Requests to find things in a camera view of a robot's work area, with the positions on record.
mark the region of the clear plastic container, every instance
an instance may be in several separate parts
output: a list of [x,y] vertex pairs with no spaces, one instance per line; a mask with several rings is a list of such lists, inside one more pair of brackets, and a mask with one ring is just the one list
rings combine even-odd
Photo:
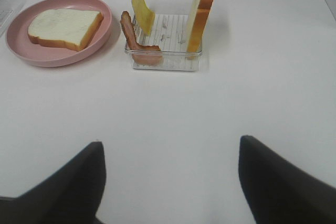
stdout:
[[186,52],[185,27],[193,0],[145,0],[155,12],[150,36],[133,18],[136,39],[144,46],[158,45],[161,51],[131,50],[125,45],[134,69],[197,71],[202,42],[197,52]]
[[0,37],[23,5],[23,0],[0,0]]

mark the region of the white bread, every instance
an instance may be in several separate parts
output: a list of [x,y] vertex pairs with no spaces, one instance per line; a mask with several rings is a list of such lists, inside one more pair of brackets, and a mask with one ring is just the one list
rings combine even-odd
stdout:
[[187,52],[196,52],[213,0],[193,0],[186,25]]
[[80,51],[87,47],[103,15],[95,10],[49,9],[38,14],[28,27],[32,43]]

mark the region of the yellow cheese slice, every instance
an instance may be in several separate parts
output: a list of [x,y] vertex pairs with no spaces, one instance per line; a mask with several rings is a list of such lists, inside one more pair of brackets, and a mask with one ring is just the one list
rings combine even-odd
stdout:
[[155,12],[147,7],[145,0],[132,0],[132,6],[139,26],[146,35],[149,35],[154,23]]

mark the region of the bacon strip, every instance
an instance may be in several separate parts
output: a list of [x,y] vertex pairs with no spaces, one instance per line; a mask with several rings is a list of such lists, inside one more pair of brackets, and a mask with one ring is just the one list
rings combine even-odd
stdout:
[[[127,11],[123,11],[120,19],[122,31],[126,37],[127,44],[131,50],[161,51],[159,46],[143,46],[137,43],[131,16]],[[134,61],[141,65],[157,65],[162,60],[162,55],[139,55],[133,54]]]

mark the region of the white tabletop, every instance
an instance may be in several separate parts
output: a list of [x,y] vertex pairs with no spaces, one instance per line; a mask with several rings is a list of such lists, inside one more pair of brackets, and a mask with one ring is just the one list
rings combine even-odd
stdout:
[[324,0],[215,0],[193,73],[133,70],[118,22],[131,2],[103,1],[113,34],[73,65],[29,66],[0,38],[0,195],[100,140],[102,221],[254,223],[237,171],[245,134],[336,186],[336,22]]

